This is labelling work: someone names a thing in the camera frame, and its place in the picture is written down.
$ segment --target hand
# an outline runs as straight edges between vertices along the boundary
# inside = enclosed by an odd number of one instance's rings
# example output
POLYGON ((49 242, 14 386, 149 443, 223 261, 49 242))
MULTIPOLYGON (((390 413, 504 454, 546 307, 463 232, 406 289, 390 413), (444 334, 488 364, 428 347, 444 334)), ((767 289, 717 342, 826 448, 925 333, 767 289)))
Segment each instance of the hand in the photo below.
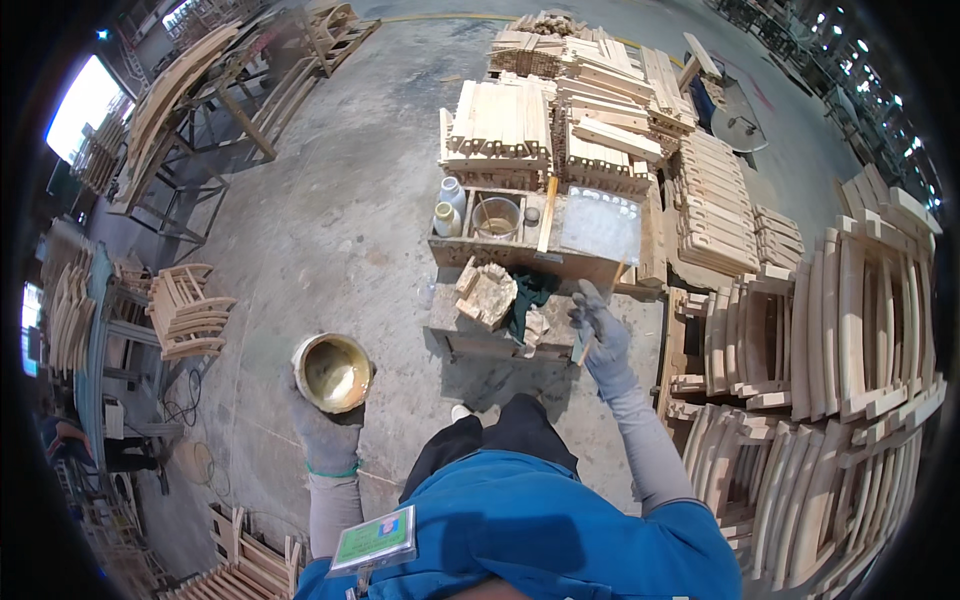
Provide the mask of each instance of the hand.
POLYGON ((284 374, 284 394, 297 433, 306 444, 306 458, 314 474, 336 476, 357 467, 357 446, 366 402, 339 415, 329 415, 303 397, 293 369, 284 374))
POLYGON ((616 317, 607 303, 600 297, 592 283, 586 279, 577 282, 580 292, 573 294, 575 307, 567 314, 571 324, 589 334, 595 340, 589 342, 587 351, 587 370, 597 382, 600 398, 606 402, 622 396, 636 385, 636 376, 628 364, 630 333, 616 317))

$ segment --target concrete floor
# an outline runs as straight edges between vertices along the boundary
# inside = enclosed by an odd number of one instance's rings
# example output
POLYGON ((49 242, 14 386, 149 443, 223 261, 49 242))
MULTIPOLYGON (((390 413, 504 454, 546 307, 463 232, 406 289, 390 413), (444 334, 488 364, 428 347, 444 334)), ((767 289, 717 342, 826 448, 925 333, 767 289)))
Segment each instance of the concrete floor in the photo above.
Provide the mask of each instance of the concrete floor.
MULTIPOLYGON (((523 14, 547 6, 528 0, 352 5, 367 18, 523 14)), ((798 221, 812 247, 838 212, 831 179, 848 179, 859 167, 823 118, 822 103, 764 58, 759 42, 696 0, 552 6, 674 57, 683 56, 683 32, 691 32, 723 57, 770 140, 756 156, 778 194, 768 204, 798 221)), ((367 518, 394 508, 421 447, 449 423, 451 405, 483 411, 481 421, 491 424, 501 402, 532 387, 544 389, 551 420, 580 457, 584 482, 624 512, 639 512, 615 423, 586 370, 482 359, 450 364, 425 327, 422 291, 436 266, 423 238, 442 176, 437 108, 455 107, 460 90, 459 81, 439 79, 482 78, 485 53, 503 25, 463 18, 385 23, 306 98, 277 160, 229 166, 235 172, 227 198, 209 241, 190 261, 214 265, 209 289, 239 302, 223 333, 223 354, 208 364, 179 366, 167 396, 188 403, 188 372, 195 365, 203 372, 197 424, 187 441, 209 447, 212 481, 191 483, 174 462, 164 497, 154 477, 140 477, 147 536, 174 574, 215 563, 209 502, 246 507, 254 528, 274 545, 284 535, 305 540, 304 451, 284 405, 282 379, 295 345, 320 331, 353 336, 379 368, 360 437, 367 518)), ((199 205, 193 219, 208 211, 199 205)), ((155 267, 172 256, 170 245, 149 231, 100 211, 90 229, 115 253, 134 251, 155 267)), ((657 375, 662 304, 618 296, 612 310, 631 329, 632 364, 648 390, 657 375)))

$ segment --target green cloth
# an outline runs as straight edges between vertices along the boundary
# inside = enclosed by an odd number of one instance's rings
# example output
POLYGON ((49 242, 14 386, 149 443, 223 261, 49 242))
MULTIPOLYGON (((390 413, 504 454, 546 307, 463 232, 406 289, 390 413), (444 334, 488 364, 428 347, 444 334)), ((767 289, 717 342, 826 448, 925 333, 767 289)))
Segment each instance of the green cloth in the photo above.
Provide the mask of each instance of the green cloth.
POLYGON ((523 336, 527 328, 527 311, 530 306, 543 306, 550 296, 560 287, 560 278, 533 269, 518 267, 510 276, 516 281, 516 300, 507 311, 505 321, 511 337, 523 345, 523 336))

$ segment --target badge holder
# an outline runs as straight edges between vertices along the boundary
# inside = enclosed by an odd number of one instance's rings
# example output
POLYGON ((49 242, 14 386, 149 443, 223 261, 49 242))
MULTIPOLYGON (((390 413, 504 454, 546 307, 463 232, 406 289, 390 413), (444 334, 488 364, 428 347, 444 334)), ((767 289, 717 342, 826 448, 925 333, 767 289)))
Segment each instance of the badge holder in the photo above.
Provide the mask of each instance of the badge holder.
POLYGON ((326 577, 357 575, 357 587, 347 590, 347 599, 364 598, 376 569, 417 557, 416 532, 417 511, 413 506, 345 529, 326 577))

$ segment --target green wristband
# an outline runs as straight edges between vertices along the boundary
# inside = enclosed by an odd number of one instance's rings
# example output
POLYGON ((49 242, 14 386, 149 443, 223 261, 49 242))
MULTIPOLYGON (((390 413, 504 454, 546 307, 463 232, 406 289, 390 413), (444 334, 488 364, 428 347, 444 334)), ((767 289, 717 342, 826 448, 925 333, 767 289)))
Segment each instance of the green wristband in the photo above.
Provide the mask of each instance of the green wristband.
POLYGON ((350 477, 351 475, 355 474, 357 470, 363 466, 363 461, 357 459, 356 465, 354 465, 353 468, 348 468, 342 473, 318 473, 310 467, 310 461, 303 461, 303 464, 306 466, 307 471, 309 471, 311 475, 317 475, 318 477, 332 477, 336 479, 339 477, 350 477))

